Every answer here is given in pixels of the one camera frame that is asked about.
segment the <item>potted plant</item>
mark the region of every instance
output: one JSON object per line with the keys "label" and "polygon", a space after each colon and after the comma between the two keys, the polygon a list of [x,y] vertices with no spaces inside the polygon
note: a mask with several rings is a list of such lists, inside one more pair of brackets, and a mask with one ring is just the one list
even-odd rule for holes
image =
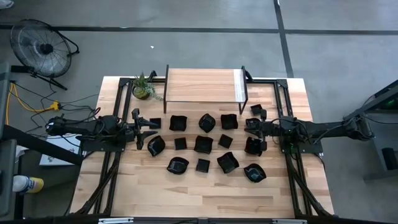
{"label": "potted plant", "polygon": [[149,96],[156,100],[163,100],[162,97],[156,94],[155,87],[149,81],[149,78],[145,78],[144,72],[139,77],[136,76],[136,79],[132,82],[132,94],[140,100],[146,100]]}

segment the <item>yellow cable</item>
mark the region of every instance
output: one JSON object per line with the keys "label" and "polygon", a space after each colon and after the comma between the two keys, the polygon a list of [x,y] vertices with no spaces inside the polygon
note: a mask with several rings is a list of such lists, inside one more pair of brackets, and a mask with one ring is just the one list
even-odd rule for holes
{"label": "yellow cable", "polygon": [[53,110],[53,106],[50,106],[50,107],[48,107],[48,108],[46,108],[46,109],[42,109],[42,110],[34,110],[34,109],[28,108],[28,107],[24,104],[24,102],[22,102],[22,101],[19,99],[17,87],[15,86],[15,84],[12,83],[11,85],[14,87],[14,90],[15,90],[14,92],[15,92],[15,95],[17,96],[18,102],[19,102],[26,110],[32,111],[32,112],[43,112],[43,111],[46,111],[46,110]]}
{"label": "yellow cable", "polygon": [[[12,92],[13,89],[14,89],[14,85],[13,85],[13,83],[11,83],[10,92]],[[8,110],[9,110],[9,105],[10,105],[10,96],[11,96],[11,93],[8,93],[8,97],[7,97],[7,106],[6,106],[6,125],[8,125],[8,123],[9,123],[9,120],[8,120]]]}

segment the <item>wooden board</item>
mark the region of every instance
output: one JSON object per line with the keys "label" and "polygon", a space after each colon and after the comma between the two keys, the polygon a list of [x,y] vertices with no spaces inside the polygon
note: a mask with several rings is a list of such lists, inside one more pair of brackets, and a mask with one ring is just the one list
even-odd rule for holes
{"label": "wooden board", "polygon": [[168,76],[167,102],[236,103],[246,99],[241,69],[170,68]]}
{"label": "wooden board", "polygon": [[[100,115],[112,114],[119,77],[104,77],[99,94]],[[307,94],[302,79],[288,79],[293,113],[299,119],[312,120]],[[158,94],[164,90],[163,84],[156,85]],[[267,138],[268,150],[261,157],[244,152],[246,138],[250,134],[243,131],[244,120],[252,118],[250,106],[260,103],[268,111],[268,119],[277,117],[274,89],[272,85],[248,85],[249,101],[244,113],[239,116],[239,128],[221,130],[221,114],[236,113],[237,105],[217,103],[172,103],[168,113],[163,114],[161,101],[140,101],[132,98],[130,110],[139,108],[146,119],[162,118],[159,134],[166,142],[165,150],[157,157],[147,151],[146,139],[143,150],[129,143],[122,155],[118,181],[114,195],[112,216],[130,217],[229,217],[229,218],[292,218],[294,217],[289,190],[285,159],[278,145]],[[205,113],[216,119],[216,127],[208,134],[198,127],[198,121]],[[187,130],[169,130],[172,115],[188,117]],[[234,140],[230,149],[217,145],[221,134]],[[210,155],[193,151],[198,135],[214,139]],[[186,137],[188,149],[176,151],[174,139]],[[229,174],[222,173],[216,158],[226,152],[233,152],[240,167]],[[96,152],[85,159],[76,185],[71,212],[78,210],[90,197],[98,185],[104,153]],[[171,158],[179,156],[190,163],[186,173],[174,175],[166,170]],[[211,161],[209,173],[195,171],[198,158]],[[267,179],[260,183],[250,182],[243,167],[251,163],[259,164],[266,172]],[[307,184],[314,196],[327,211],[333,213],[328,184],[323,166],[317,157],[304,154],[303,164]],[[103,207],[107,193],[104,194]]]}

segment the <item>concrete floor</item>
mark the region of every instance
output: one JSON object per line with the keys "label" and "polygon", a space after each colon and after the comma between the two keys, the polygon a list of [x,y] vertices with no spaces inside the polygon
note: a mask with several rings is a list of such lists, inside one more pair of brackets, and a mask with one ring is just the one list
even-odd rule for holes
{"label": "concrete floor", "polygon": [[[277,28],[272,0],[18,0],[0,11],[0,22],[24,18],[53,25],[118,27]],[[280,0],[286,29],[398,29],[398,2],[392,0]],[[53,98],[70,101],[99,91],[105,75],[136,75],[174,67],[231,68],[245,65],[254,77],[286,77],[279,34],[155,32],[62,32],[79,46],[69,72],[58,80],[70,88]],[[338,121],[379,89],[397,79],[398,40],[380,35],[287,35],[297,78],[304,78],[315,122]],[[0,60],[19,62],[0,30]],[[19,75],[19,83],[43,95],[48,85]],[[20,90],[38,108],[40,98]],[[80,102],[95,106],[96,97]],[[30,114],[11,103],[11,125],[28,130]],[[84,118],[87,113],[72,113]],[[44,114],[49,119],[54,113]],[[41,125],[44,122],[36,118]],[[335,213],[345,218],[398,222],[398,180],[364,182],[381,168],[371,142],[325,139],[326,175]],[[30,198],[25,215],[63,214],[74,183]]]}

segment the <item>white bottle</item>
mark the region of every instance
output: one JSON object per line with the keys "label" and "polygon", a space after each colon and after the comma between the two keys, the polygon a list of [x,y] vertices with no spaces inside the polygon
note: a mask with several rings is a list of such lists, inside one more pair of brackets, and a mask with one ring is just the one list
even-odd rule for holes
{"label": "white bottle", "polygon": [[24,175],[15,175],[12,191],[21,193],[37,193],[42,190],[43,186],[43,179],[27,177]]}

